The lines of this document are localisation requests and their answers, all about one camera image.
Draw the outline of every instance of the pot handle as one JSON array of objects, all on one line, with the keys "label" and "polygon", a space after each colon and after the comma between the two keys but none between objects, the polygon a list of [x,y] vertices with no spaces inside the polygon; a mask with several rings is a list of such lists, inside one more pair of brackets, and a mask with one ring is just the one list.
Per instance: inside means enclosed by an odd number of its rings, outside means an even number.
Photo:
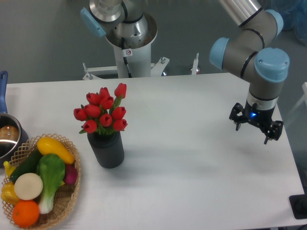
[{"label": "pot handle", "polygon": [[6,93],[6,85],[8,83],[8,72],[2,71],[0,73],[0,114],[8,113],[8,109],[5,103],[5,93]]}]

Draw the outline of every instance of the red tulip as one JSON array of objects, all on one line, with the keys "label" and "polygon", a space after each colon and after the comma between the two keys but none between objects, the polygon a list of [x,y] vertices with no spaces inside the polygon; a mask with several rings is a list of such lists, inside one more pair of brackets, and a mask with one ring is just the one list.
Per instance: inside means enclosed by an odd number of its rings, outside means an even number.
[{"label": "red tulip", "polygon": [[123,95],[123,98],[126,97],[127,85],[120,83],[118,87],[115,89],[114,94],[116,97],[120,97]]},{"label": "red tulip", "polygon": [[85,111],[81,108],[74,109],[73,110],[73,115],[78,121],[85,121],[87,119],[87,115]]},{"label": "red tulip", "polygon": [[113,105],[113,102],[114,102],[114,98],[109,96],[105,99],[101,99],[100,104],[101,104],[102,108],[110,109]]},{"label": "red tulip", "polygon": [[87,133],[94,133],[97,129],[97,123],[94,120],[88,120],[87,122],[84,123],[83,129]]},{"label": "red tulip", "polygon": [[125,107],[117,107],[117,108],[114,109],[114,111],[112,112],[112,117],[113,117],[115,120],[121,120],[121,119],[123,119],[125,113],[126,113]]},{"label": "red tulip", "polygon": [[84,107],[84,110],[87,115],[89,115],[92,118],[98,118],[101,114],[101,110],[98,106],[93,104],[88,104]]},{"label": "red tulip", "polygon": [[127,121],[125,119],[116,120],[113,124],[113,128],[115,131],[124,131],[127,126]]},{"label": "red tulip", "polygon": [[100,100],[101,100],[98,94],[92,93],[92,92],[89,92],[86,95],[86,99],[90,104],[93,104],[93,105],[99,105]]},{"label": "red tulip", "polygon": [[99,91],[99,96],[101,99],[104,99],[106,97],[110,96],[109,90],[107,90],[107,87],[101,88]]},{"label": "red tulip", "polygon": [[103,127],[109,127],[112,124],[112,117],[110,114],[103,114],[100,118],[99,118],[99,123],[103,126]]}]

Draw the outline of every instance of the yellow squash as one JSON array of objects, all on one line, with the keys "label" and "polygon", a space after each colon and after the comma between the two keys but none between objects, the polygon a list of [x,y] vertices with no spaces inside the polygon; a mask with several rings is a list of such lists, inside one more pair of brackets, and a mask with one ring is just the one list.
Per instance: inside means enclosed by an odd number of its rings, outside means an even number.
[{"label": "yellow squash", "polygon": [[3,166],[5,168],[5,173],[7,174],[8,177],[10,177],[11,173],[16,169],[16,167],[15,166],[11,166],[8,161],[5,161],[3,163]]},{"label": "yellow squash", "polygon": [[73,154],[56,139],[43,137],[38,140],[37,148],[42,155],[47,155],[50,153],[58,155],[65,164],[73,164],[75,162]]}]

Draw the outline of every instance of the white table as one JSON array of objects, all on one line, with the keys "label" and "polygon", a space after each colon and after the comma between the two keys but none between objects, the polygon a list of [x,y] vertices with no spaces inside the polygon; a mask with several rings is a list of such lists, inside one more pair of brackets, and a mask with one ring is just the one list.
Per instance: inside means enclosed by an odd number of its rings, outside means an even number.
[{"label": "white table", "polygon": [[[85,95],[128,86],[125,160],[102,168],[73,109]],[[303,189],[285,130],[264,145],[259,129],[228,117],[248,84],[230,74],[10,84],[7,107],[30,137],[57,133],[82,162],[78,202],[55,229],[238,230],[301,225],[288,197]],[[281,119],[276,108],[273,119]],[[2,214],[1,229],[14,229]]]}]

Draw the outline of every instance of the bok choy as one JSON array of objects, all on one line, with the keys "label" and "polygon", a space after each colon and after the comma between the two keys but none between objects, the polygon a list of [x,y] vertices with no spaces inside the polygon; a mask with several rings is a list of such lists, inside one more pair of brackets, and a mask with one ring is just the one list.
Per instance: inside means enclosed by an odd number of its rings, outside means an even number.
[{"label": "bok choy", "polygon": [[39,212],[46,214],[53,209],[54,195],[65,175],[65,163],[58,155],[48,154],[39,160],[36,172],[43,181]]}]

